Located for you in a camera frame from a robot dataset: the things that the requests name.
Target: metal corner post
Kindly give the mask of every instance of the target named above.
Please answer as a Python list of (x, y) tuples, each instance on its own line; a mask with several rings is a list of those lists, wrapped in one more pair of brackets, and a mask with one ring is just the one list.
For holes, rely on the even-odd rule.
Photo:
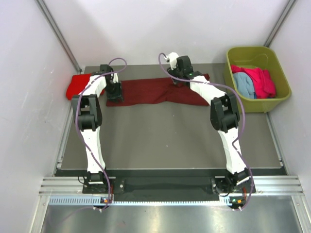
[(278, 18), (275, 26), (273, 27), (272, 31), (270, 32), (266, 42), (264, 43), (265, 47), (270, 47), (272, 41), (274, 40), (275, 36), (277, 35), (278, 31), (280, 30), (281, 26), (285, 22), (285, 19), (289, 15), (290, 11), (294, 7), (294, 4), (297, 2), (297, 0), (289, 0), (282, 11), (280, 17)]
[(48, 21), (49, 25), (51, 26), (52, 30), (54, 31), (57, 39), (59, 40), (59, 42), (61, 43), (63, 49), (65, 50), (68, 58), (70, 59), (72, 65), (74, 66), (74, 68), (76, 69), (76, 71), (78, 73), (81, 73), (82, 69), (79, 66), (76, 58), (74, 57), (74, 55), (71, 52), (71, 49), (69, 48), (63, 34), (61, 33), (61, 31), (59, 30), (52, 14), (50, 13), (46, 3), (44, 2), (44, 0), (35, 0), (36, 3), (38, 4), (38, 7), (41, 9), (42, 13), (44, 14), (46, 20)]

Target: reflective gray floor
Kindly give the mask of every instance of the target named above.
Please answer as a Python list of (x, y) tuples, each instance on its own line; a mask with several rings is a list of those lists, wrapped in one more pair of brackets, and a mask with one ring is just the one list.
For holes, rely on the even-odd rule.
[[(223, 64), (196, 64), (210, 80), (224, 83)], [(99, 67), (87, 67), (86, 73)], [(159, 78), (166, 75), (158, 65), (128, 66), (120, 80)], [(210, 108), (164, 102), (128, 107), (106, 107), (101, 146), (109, 169), (224, 168), (225, 152), (218, 133), (210, 124)], [(280, 167), (265, 114), (247, 114), (240, 140), (242, 154), (251, 167)], [(86, 151), (72, 125), (62, 169), (87, 168)]]
[(103, 213), (49, 206), (42, 233), (301, 233), (291, 197), (253, 197), (242, 212), (219, 207), (116, 206)]

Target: plastic container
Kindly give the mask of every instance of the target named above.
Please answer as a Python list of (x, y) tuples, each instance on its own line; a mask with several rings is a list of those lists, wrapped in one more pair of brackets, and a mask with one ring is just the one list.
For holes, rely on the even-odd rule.
[(276, 85), (276, 97), (272, 99), (249, 99), (242, 96), (238, 91), (246, 113), (266, 113), (274, 109), (280, 102), (291, 95), (282, 67), (276, 54), (267, 47), (234, 47), (227, 52), (227, 63), (224, 69), (225, 84), (237, 90), (233, 78), (231, 65), (245, 68), (267, 69), (271, 79)]

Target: white backdrop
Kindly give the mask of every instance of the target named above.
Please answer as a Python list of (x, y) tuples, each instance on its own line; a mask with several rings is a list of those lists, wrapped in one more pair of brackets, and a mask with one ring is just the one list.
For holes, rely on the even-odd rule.
[(238, 45), (263, 45), (287, 0), (45, 0), (81, 66), (114, 57), (157, 64), (160, 52), (222, 63)]
[(25, 233), (55, 164), (75, 71), (34, 0), (0, 9), (0, 232)]
[(311, 206), (311, 1), (299, 0), (273, 41), (292, 89), (289, 100), (271, 113), (285, 160), (299, 176)]

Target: red cloth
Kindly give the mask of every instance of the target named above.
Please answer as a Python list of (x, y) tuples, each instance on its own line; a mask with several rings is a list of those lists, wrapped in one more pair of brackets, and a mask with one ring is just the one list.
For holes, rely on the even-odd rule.
[(276, 86), (271, 80), (270, 73), (267, 69), (246, 69), (231, 65), (231, 70), (232, 73), (244, 72), (251, 78), (257, 99), (273, 98), (276, 96)]
[(74, 95), (78, 95), (81, 91), (83, 91), (86, 85), (88, 84), (90, 77), (91, 77), (91, 74), (73, 75), (71, 82), (66, 91), (67, 99), (71, 100)]
[(122, 81), (124, 102), (107, 101), (106, 106), (131, 106), (140, 103), (161, 103), (164, 101), (192, 105), (208, 103), (189, 87), (174, 85), (171, 78), (140, 79)]

